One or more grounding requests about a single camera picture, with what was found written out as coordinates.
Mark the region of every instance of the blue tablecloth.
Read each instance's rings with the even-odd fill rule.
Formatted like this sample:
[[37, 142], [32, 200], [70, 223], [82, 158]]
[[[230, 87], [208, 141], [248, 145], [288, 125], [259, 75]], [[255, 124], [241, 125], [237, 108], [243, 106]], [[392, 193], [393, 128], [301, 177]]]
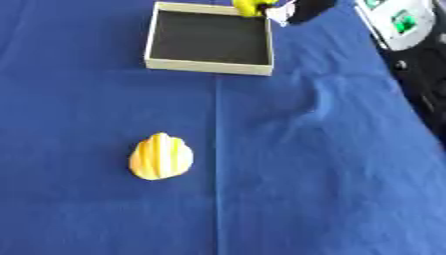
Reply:
[[[268, 78], [145, 69], [152, 7], [0, 2], [0, 254], [446, 254], [444, 151], [350, 1]], [[160, 131], [193, 167], [134, 177]]]

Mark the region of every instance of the white device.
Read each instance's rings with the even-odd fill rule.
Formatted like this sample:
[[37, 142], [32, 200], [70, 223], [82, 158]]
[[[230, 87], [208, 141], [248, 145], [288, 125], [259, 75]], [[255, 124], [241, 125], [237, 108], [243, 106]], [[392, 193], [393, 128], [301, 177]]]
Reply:
[[[355, 9], [380, 47], [410, 49], [432, 31], [436, 16], [433, 0], [356, 0]], [[446, 10], [445, 0], [437, 1]]]

